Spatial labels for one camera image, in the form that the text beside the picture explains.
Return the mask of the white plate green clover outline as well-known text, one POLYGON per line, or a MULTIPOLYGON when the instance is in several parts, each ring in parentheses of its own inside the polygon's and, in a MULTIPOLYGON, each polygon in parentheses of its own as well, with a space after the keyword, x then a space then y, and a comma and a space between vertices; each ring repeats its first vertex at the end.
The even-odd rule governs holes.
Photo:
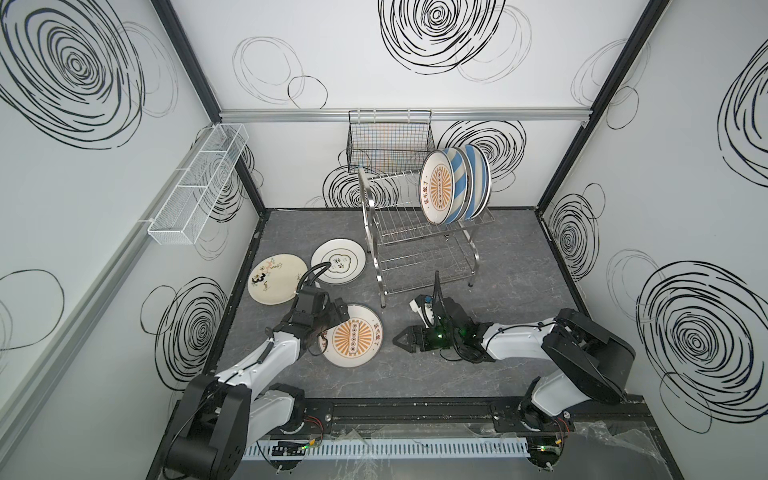
POLYGON ((356 241, 336 238, 321 244, 311 257, 311 265, 328 262, 330 268, 320 276, 329 284, 343 285, 359 277, 366 265, 367 252, 356 241))

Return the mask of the blue white striped plate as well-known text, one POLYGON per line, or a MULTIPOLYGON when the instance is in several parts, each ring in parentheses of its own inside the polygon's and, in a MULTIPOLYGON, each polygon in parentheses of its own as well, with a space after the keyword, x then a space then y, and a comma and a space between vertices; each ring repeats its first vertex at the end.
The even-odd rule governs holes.
POLYGON ((477 146, 467 145, 465 153, 471 162, 473 173, 472 196, 465 216, 465 219, 469 220, 476 217, 484 205, 489 186, 489 168, 482 150, 477 146))

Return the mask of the green red rimmed white plate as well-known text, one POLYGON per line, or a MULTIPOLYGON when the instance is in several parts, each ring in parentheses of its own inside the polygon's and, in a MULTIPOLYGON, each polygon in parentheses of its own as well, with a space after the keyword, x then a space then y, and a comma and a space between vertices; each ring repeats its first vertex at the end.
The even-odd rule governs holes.
POLYGON ((480 210, 479 210, 479 212, 482 213, 485 210, 485 208, 487 207, 488 202, 490 200, 491 190, 492 190, 492 176, 491 176, 491 166, 490 166, 489 160, 487 158, 487 155, 485 153, 483 153, 482 151, 480 153, 482 154, 482 158, 483 158, 483 162, 484 162, 483 166, 484 166, 484 172, 485 172, 485 174, 484 174, 485 175, 485 177, 484 177, 485 178, 484 197, 483 197, 483 201, 482 201, 482 203, 480 205, 480 210))

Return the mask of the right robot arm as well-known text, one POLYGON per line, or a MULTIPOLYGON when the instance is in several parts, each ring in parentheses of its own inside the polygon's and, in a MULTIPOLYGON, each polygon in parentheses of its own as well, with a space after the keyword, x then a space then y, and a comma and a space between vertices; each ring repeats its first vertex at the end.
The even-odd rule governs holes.
POLYGON ((393 344, 409 353, 452 350, 460 361, 479 364, 512 358, 550 360, 556 370, 535 378, 517 407, 530 431, 542 431, 571 407, 592 400, 618 405, 636 353, 626 341, 589 316, 564 308, 537 323, 476 322, 457 302, 438 294, 413 301, 422 319, 393 344))

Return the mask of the orange sunburst plate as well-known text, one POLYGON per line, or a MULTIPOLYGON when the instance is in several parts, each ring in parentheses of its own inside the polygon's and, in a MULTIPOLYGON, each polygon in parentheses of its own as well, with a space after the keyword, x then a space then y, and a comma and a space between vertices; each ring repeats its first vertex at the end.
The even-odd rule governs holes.
POLYGON ((463 161, 456 149, 446 148, 428 155, 419 177, 419 202, 426 220, 441 225, 453 220, 459 210, 459 180, 463 161))
POLYGON ((349 319, 318 338, 322 355, 341 368, 355 368, 372 360, 383 343, 383 324, 374 310, 348 305, 349 319))

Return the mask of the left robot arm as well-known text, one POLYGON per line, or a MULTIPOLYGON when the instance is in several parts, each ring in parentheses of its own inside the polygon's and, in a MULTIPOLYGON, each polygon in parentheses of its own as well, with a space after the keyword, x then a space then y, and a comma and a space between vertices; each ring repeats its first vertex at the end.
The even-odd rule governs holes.
POLYGON ((247 448, 270 431, 303 422, 304 391, 274 379, 320 334, 350 319, 349 305, 314 285, 244 359, 186 387, 157 451, 159 479, 229 479, 247 448))

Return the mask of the white plate red characters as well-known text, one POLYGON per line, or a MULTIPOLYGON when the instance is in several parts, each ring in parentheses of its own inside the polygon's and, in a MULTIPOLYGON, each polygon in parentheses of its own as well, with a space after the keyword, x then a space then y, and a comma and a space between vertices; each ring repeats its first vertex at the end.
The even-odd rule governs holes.
POLYGON ((466 210, 463 216, 464 220, 469 220, 474 213, 476 204, 475 194, 478 188, 477 174, 479 172, 476 165, 477 156, 473 145, 464 145, 461 147, 461 152, 464 154, 467 160, 467 195, 466 195, 466 210))

